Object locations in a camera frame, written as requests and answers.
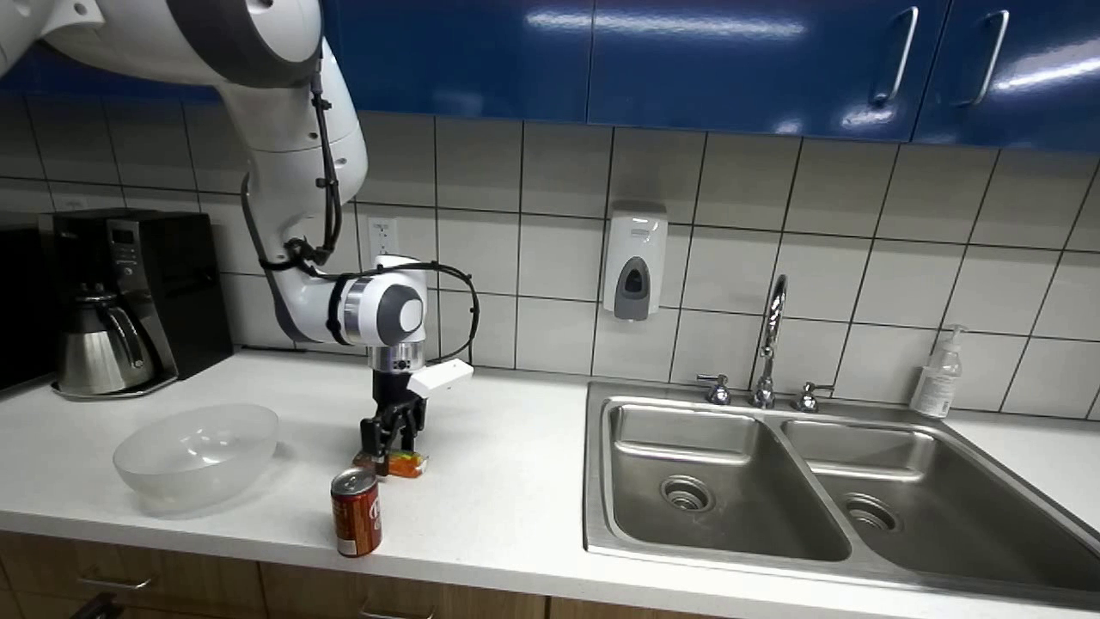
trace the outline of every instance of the red can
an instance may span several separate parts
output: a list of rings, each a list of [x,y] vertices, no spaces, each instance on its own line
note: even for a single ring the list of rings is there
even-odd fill
[[[365,558],[382,543],[377,482],[365,468],[346,468],[329,484],[337,552],[344,558]]]

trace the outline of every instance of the double sink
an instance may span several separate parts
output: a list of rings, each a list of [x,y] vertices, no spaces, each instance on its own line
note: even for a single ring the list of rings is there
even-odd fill
[[[586,543],[1100,609],[1100,542],[947,422],[593,384]]]

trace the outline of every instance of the kitchen counter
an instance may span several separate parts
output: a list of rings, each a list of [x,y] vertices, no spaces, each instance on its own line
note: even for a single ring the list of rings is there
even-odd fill
[[[329,480],[373,414],[373,372],[305,356],[231,362],[131,404],[0,398],[0,530],[711,615],[1090,615],[1027,603],[597,558],[580,548],[586,381],[476,375],[430,406],[416,482],[382,484],[382,548],[337,558]],[[260,404],[281,449],[227,506],[149,515],[114,449],[188,406]],[[958,415],[952,427],[1100,530],[1100,427]]]

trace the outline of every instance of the faucet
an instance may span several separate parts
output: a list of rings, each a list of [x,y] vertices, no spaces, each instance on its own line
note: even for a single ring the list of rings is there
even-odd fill
[[[750,384],[750,404],[769,411],[776,392],[774,392],[774,372],[776,372],[776,344],[779,344],[779,321],[783,321],[783,303],[789,303],[789,276],[776,279],[766,305],[763,305],[763,342],[755,356],[755,375]]]

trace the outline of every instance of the electrical outlet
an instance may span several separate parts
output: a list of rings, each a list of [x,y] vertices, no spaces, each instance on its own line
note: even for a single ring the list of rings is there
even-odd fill
[[[404,254],[404,226],[393,217],[368,217],[368,252],[373,266],[377,254]]]

